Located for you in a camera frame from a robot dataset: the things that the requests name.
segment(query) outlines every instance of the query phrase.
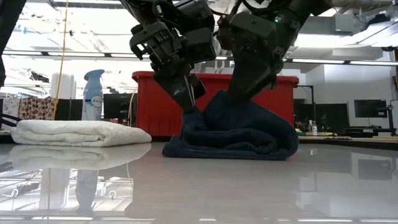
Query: computer monitor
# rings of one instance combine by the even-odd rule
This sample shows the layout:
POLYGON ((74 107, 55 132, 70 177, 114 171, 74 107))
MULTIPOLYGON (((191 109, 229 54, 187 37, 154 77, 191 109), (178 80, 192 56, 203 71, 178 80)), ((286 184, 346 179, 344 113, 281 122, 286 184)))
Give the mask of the computer monitor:
POLYGON ((354 100, 355 117, 386 118, 387 112, 379 109, 387 107, 385 100, 354 100))
POLYGON ((104 94, 104 118, 127 119, 132 93, 104 94))

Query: yellow cable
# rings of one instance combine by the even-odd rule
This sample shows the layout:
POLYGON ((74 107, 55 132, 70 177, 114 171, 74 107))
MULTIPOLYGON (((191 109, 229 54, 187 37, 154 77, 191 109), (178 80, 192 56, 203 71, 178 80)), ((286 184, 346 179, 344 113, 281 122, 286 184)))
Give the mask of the yellow cable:
POLYGON ((131 106, 132 106, 132 99, 134 98, 135 93, 136 93, 136 90, 133 91, 131 98, 130 98, 129 114, 127 115, 127 126, 131 125, 131 106))
POLYGON ((65 6, 65 27, 63 28, 63 47, 62 47, 62 58, 61 58, 61 69, 60 69, 60 75, 58 77, 58 86, 57 86, 57 94, 55 95, 55 106, 54 106, 54 111, 52 114, 52 119, 55 120, 55 113, 57 112, 58 108, 58 96, 60 94, 60 87, 61 87, 61 77, 62 77, 62 68, 63 68, 63 58, 65 56, 65 40, 67 38, 67 23, 68 23, 68 6, 69 6, 69 0, 67 0, 67 4, 65 6))
MULTIPOLYGON (((396 57, 397 54, 398 54, 397 50, 395 50, 394 51, 394 61, 395 62, 397 61, 397 57, 396 57)), ((396 85, 397 85, 397 91, 398 91, 398 67, 396 67, 396 85)))

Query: dark blue towel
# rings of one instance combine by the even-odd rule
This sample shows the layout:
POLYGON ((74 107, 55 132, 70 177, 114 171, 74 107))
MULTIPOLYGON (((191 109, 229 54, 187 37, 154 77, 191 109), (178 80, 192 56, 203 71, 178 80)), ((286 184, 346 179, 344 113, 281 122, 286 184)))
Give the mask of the dark blue towel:
POLYGON ((292 156, 299 137, 288 121, 249 101, 228 103, 219 91, 204 112, 183 115, 182 138, 173 136, 166 157, 281 161, 292 156))

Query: wall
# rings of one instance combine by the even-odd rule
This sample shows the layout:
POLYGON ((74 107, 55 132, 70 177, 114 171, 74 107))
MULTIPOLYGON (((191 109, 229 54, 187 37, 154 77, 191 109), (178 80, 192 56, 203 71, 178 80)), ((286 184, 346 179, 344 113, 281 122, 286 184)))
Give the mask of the wall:
MULTIPOLYGON (((384 54, 379 60, 389 60, 384 54)), ((391 68, 377 66, 323 65, 306 74, 314 85, 316 103, 347 103, 351 126, 388 128, 387 118, 356 118, 354 100, 392 100, 391 68)))
POLYGON ((306 85, 312 85, 316 103, 325 103, 325 66, 320 65, 305 74, 306 85))
MULTIPOLYGON (((282 69, 279 75, 297 77, 300 81, 298 85, 307 85, 306 74, 301 73, 300 69, 282 69)), ((305 103, 311 103, 311 89, 308 87, 298 87, 293 89, 294 99, 305 100, 305 103)))

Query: robotic hand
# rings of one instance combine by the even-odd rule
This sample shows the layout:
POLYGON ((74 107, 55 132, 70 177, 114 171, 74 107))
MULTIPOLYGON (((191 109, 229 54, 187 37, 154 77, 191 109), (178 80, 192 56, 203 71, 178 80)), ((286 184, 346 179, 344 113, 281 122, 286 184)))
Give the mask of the robotic hand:
POLYGON ((205 0, 120 1, 140 23, 131 29, 131 50, 140 60, 149 54, 154 80, 185 112, 206 93, 190 71, 195 63, 216 58, 214 35, 223 49, 233 53, 235 68, 227 94, 239 103, 275 87, 282 58, 305 21, 331 7, 322 0, 273 0, 267 8, 257 9, 237 0, 230 14, 217 13, 219 30, 213 33, 213 11, 205 0), (251 13, 237 13, 241 3, 251 13))

